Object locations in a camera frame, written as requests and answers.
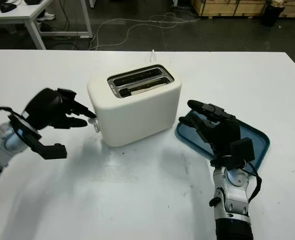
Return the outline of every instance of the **white table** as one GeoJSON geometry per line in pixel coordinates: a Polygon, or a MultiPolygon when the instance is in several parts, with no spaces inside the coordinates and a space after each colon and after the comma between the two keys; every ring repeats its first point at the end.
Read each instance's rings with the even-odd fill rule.
{"type": "Polygon", "coordinates": [[[36,48],[40,50],[46,49],[41,36],[87,36],[88,38],[93,36],[85,0],[80,0],[80,2],[87,31],[39,32],[35,25],[35,19],[52,1],[53,0],[42,0],[40,4],[27,5],[24,0],[22,0],[20,5],[12,11],[5,13],[0,11],[0,24],[25,24],[36,48]]]}
{"type": "MultiPolygon", "coordinates": [[[[271,146],[250,204],[256,240],[295,236],[295,64],[281,52],[156,52],[182,79],[177,116],[195,99],[265,132],[271,146]]],[[[42,88],[67,88],[91,107],[87,82],[149,63],[149,52],[0,50],[0,105],[16,111],[42,88]]],[[[6,121],[0,113],[0,123],[6,121]]],[[[175,126],[113,148],[90,126],[41,131],[67,159],[17,155],[0,177],[0,240],[214,240],[213,168],[175,126]]],[[[251,179],[249,192],[255,186],[251,179]]]]}

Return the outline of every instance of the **tray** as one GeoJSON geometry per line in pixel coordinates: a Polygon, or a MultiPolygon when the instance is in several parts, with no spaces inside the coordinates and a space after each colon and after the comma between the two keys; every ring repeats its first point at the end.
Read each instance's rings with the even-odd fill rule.
{"type": "MultiPolygon", "coordinates": [[[[190,111],[187,116],[191,113],[198,115],[201,119],[206,118],[204,115],[198,114],[196,111],[193,110],[190,111]]],[[[258,170],[270,146],[270,139],[262,131],[257,130],[256,128],[242,121],[240,121],[240,130],[242,139],[246,137],[252,139],[255,160],[253,160],[251,163],[258,170]]],[[[209,160],[214,159],[214,154],[210,147],[210,144],[203,142],[203,140],[197,134],[195,128],[188,127],[182,123],[179,123],[176,127],[175,135],[179,140],[187,144],[189,147],[191,147],[204,157],[208,158],[209,160]]],[[[250,166],[246,166],[245,169],[253,173],[253,170],[250,166]]]]}

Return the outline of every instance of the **concrete floor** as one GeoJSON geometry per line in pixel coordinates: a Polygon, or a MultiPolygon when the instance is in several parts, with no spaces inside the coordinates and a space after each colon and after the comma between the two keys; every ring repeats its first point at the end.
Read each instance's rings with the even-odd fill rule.
{"type": "MultiPolygon", "coordinates": [[[[179,1],[181,6],[188,6],[189,1],[179,1]]],[[[70,30],[84,31],[84,19],[78,0],[65,0],[65,11],[69,17],[70,30]]],[[[99,50],[109,51],[255,51],[286,52],[295,62],[295,19],[279,19],[274,27],[260,25],[260,19],[253,18],[198,18],[189,8],[172,8],[171,0],[97,0],[94,9],[88,8],[92,30],[108,20],[127,18],[148,20],[153,15],[175,13],[177,18],[198,19],[195,22],[181,23],[176,27],[162,29],[155,26],[171,27],[172,23],[153,23],[155,26],[140,25],[130,30],[128,39],[117,46],[102,46],[99,50]]],[[[56,14],[56,19],[48,24],[62,28],[65,17],[58,0],[47,9],[56,14]]],[[[163,16],[154,16],[153,20],[163,20],[163,16]]],[[[166,21],[175,21],[167,17],[166,21]]],[[[127,30],[137,22],[116,20],[103,25],[98,33],[99,45],[122,42],[127,30]]],[[[35,46],[22,25],[17,25],[17,32],[9,34],[0,28],[0,49],[35,49],[35,46]]],[[[87,50],[89,39],[73,37],[71,39],[43,38],[47,48],[57,50],[87,50]]]]}

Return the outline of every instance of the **wooden crate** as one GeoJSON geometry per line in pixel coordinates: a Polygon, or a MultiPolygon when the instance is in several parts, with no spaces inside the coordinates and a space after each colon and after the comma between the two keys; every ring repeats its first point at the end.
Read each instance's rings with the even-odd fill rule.
{"type": "Polygon", "coordinates": [[[236,0],[190,0],[199,16],[233,16],[236,0]]]}
{"type": "Polygon", "coordinates": [[[281,18],[295,18],[295,0],[284,1],[284,11],[279,15],[281,18]]]}
{"type": "MultiPolygon", "coordinates": [[[[267,1],[265,0],[190,0],[199,16],[261,16],[267,1]]],[[[284,1],[281,18],[295,18],[295,0],[284,1]]]]}
{"type": "Polygon", "coordinates": [[[234,15],[248,17],[261,16],[265,7],[265,0],[240,0],[234,15]]]}

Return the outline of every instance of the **robotic arm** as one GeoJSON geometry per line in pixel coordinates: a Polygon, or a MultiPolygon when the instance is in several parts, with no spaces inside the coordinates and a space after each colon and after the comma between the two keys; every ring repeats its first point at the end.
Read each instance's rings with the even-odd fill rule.
{"type": "Polygon", "coordinates": [[[9,122],[0,125],[0,175],[16,154],[30,147],[44,159],[65,159],[67,150],[64,145],[43,145],[38,130],[46,126],[55,129],[85,127],[87,122],[66,115],[84,115],[95,118],[88,108],[74,100],[76,93],[67,89],[52,90],[45,88],[26,106],[23,113],[17,114],[9,107],[0,107],[10,113],[9,122]]]}
{"type": "Polygon", "coordinates": [[[252,140],[241,139],[240,123],[235,116],[213,104],[189,100],[187,105],[206,119],[192,113],[179,121],[191,128],[205,143],[209,143],[215,159],[213,179],[214,198],[209,201],[214,208],[216,237],[218,240],[252,240],[249,203],[259,193],[262,179],[250,163],[255,159],[252,140]],[[255,174],[244,170],[250,165],[255,174]],[[247,196],[249,175],[256,177],[257,186],[250,198],[247,196]]]}

